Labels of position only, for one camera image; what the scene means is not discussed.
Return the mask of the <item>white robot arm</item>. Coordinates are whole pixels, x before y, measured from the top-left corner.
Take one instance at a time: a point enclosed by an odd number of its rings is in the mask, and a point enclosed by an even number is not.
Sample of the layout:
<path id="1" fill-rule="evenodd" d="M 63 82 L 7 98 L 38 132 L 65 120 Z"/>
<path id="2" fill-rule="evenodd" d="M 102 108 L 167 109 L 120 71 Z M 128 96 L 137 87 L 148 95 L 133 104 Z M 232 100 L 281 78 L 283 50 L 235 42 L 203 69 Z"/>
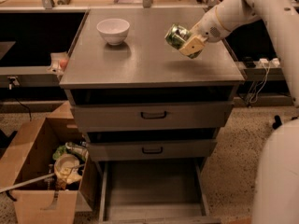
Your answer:
<path id="1" fill-rule="evenodd" d="M 221 37 L 260 18 L 266 26 L 293 103 L 299 99 L 299 14 L 291 0 L 224 0 L 209 10 L 191 29 L 179 49 L 189 56 L 214 42 L 209 29 Z M 299 119 L 282 124 L 263 146 L 255 179 L 251 224 L 299 224 Z"/>

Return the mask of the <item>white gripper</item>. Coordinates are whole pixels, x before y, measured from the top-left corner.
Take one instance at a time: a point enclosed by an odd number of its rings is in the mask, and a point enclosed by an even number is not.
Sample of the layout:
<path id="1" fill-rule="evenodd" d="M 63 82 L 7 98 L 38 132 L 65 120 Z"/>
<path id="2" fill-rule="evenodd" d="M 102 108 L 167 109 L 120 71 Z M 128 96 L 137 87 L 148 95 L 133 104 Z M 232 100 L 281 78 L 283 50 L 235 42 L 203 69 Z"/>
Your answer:
<path id="1" fill-rule="evenodd" d="M 179 52 L 185 56 L 191 56 L 201 52 L 207 42 L 218 42 L 228 36 L 231 31 L 228 30 L 221 21 L 218 8 L 210 9 L 202 19 L 191 29 L 194 34 L 179 49 Z"/>

